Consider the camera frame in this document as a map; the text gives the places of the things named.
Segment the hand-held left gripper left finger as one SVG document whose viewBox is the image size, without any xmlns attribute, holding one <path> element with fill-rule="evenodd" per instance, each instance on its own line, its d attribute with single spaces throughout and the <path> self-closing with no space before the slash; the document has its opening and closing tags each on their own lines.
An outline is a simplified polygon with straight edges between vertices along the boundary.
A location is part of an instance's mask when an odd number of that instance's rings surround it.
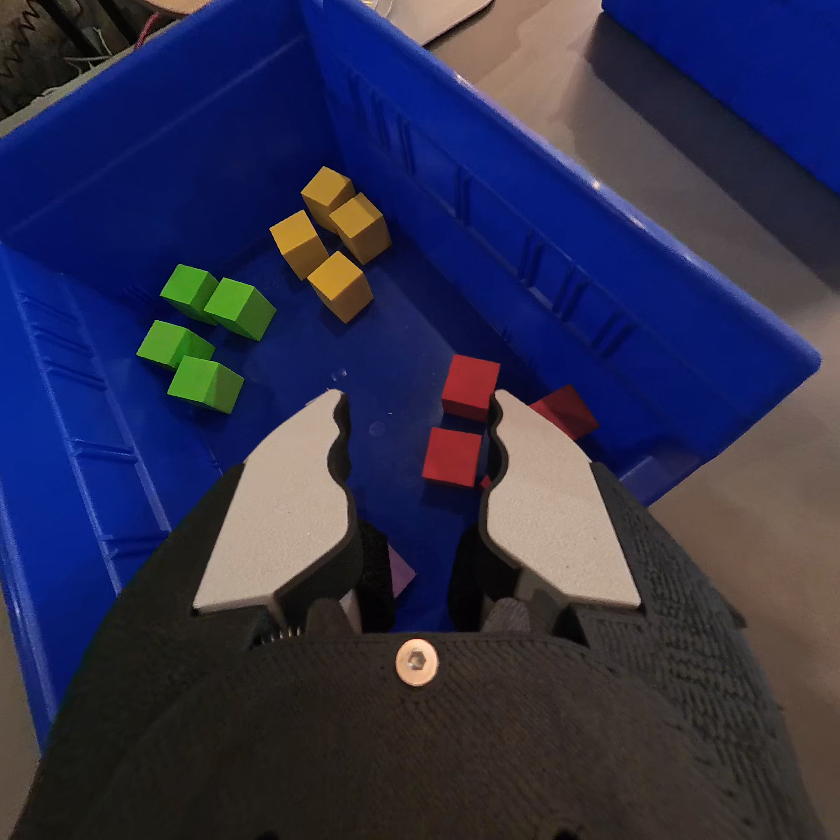
<svg viewBox="0 0 840 840">
<path fill-rule="evenodd" d="M 261 606 L 305 617 L 345 604 L 361 578 L 361 528 L 350 475 L 349 397 L 312 399 L 245 459 L 193 600 L 202 615 Z"/>
</svg>

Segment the purple wooden cube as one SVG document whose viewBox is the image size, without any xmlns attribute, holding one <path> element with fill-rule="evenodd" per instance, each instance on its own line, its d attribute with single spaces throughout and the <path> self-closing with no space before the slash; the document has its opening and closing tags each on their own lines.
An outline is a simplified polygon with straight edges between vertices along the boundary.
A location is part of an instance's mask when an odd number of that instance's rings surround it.
<svg viewBox="0 0 840 840">
<path fill-rule="evenodd" d="M 388 559 L 392 576 L 392 593 L 398 598 L 416 578 L 415 570 L 404 561 L 403 557 L 388 543 Z"/>
</svg>

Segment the grey desk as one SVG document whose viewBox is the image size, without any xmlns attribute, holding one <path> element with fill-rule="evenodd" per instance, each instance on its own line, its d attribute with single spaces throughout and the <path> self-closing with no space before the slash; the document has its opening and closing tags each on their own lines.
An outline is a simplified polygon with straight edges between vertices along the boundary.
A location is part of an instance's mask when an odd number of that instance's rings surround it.
<svg viewBox="0 0 840 840">
<path fill-rule="evenodd" d="M 838 838 L 838 195 L 601 2 L 493 2 L 432 55 L 820 354 L 651 512 L 745 618 Z"/>
</svg>

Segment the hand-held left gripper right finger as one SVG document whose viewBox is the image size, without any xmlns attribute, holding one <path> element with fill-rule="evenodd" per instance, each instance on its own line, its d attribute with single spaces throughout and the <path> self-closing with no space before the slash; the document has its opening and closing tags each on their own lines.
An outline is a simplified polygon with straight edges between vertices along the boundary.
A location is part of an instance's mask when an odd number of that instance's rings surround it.
<svg viewBox="0 0 840 840">
<path fill-rule="evenodd" d="M 478 578 L 489 598 L 537 591 L 559 607 L 638 609 L 641 596 L 585 452 L 501 389 L 490 399 L 488 433 Z"/>
</svg>

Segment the blue plastic bin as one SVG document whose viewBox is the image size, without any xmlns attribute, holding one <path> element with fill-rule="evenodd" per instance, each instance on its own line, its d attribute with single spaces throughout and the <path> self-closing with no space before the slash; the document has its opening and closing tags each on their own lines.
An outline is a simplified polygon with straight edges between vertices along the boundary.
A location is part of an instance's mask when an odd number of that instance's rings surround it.
<svg viewBox="0 0 840 840">
<path fill-rule="evenodd" d="M 838 193 L 838 1 L 604 1 L 602 9 Z"/>
<path fill-rule="evenodd" d="M 301 190 L 383 213 L 362 266 Z M 274 427 L 347 393 L 350 488 L 417 572 L 398 629 L 443 629 L 478 492 L 422 478 L 453 353 L 523 402 L 572 384 L 585 451 L 648 506 L 820 354 L 576 161 L 358 2 L 214 2 L 2 138 L 2 581 L 38 745 L 115 597 Z M 306 211 L 373 302 L 342 323 L 270 227 Z M 178 264 L 257 288 L 253 341 L 161 298 Z M 154 320 L 245 382 L 231 414 L 136 356 Z"/>
</svg>

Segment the yellow wooden cube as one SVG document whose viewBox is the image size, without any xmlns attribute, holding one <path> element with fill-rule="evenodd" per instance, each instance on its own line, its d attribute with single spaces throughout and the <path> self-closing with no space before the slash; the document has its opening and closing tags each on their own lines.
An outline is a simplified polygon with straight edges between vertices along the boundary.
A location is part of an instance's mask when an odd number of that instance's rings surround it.
<svg viewBox="0 0 840 840">
<path fill-rule="evenodd" d="M 329 219 L 344 246 L 362 266 L 392 245 L 382 211 L 361 192 L 338 206 Z"/>
<path fill-rule="evenodd" d="M 300 280 L 307 280 L 329 252 L 306 211 L 300 210 L 269 228 L 280 254 Z"/>
<path fill-rule="evenodd" d="M 350 323 L 374 299 L 363 273 L 345 254 L 336 251 L 308 277 L 319 299 L 342 323 Z"/>
<path fill-rule="evenodd" d="M 337 234 L 331 214 L 355 195 L 349 177 L 324 165 L 301 190 L 301 197 L 314 221 Z"/>
</svg>

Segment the white board stand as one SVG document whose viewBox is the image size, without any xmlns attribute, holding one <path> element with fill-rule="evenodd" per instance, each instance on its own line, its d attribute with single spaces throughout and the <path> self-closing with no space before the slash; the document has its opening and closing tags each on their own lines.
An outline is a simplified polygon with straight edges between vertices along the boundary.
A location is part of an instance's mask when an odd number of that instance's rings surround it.
<svg viewBox="0 0 840 840">
<path fill-rule="evenodd" d="M 491 1 L 363 1 L 408 38 L 425 46 L 481 13 Z"/>
</svg>

